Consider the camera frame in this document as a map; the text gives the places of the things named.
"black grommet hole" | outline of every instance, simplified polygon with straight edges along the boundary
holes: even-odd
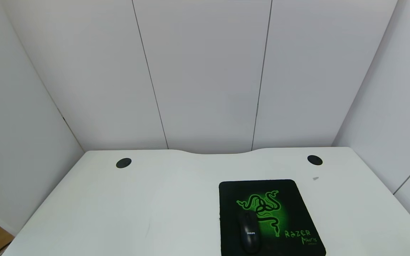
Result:
[[[119,160],[117,162],[117,168],[124,168],[124,167],[128,167],[128,165],[130,165],[132,162],[132,160],[130,158],[123,158],[121,160]]]
[[[320,157],[315,156],[315,155],[308,156],[308,161],[314,165],[321,165],[323,163],[322,159],[320,159]]]

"green snake logo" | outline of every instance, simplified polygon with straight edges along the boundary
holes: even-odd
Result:
[[[274,211],[281,209],[281,204],[276,200],[276,194],[279,191],[265,193],[265,196],[252,194],[248,201],[239,201],[236,203],[245,210],[253,210],[257,213],[259,222],[271,222],[270,226],[275,231],[275,236],[279,237],[279,220],[273,215]]]

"computer mouse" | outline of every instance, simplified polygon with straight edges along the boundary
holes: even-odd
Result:
[[[246,210],[238,214],[240,237],[243,250],[248,254],[257,253],[261,247],[259,222],[255,211]]]

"mouse pad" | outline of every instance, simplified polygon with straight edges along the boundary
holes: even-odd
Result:
[[[325,256],[325,247],[293,180],[226,181],[219,184],[221,256],[245,255],[238,214],[257,214],[257,256]]]

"desk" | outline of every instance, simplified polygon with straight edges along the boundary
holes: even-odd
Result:
[[[279,179],[296,182],[327,256],[410,255],[410,215],[352,149],[288,148],[87,152],[4,256],[219,256],[219,183]]]

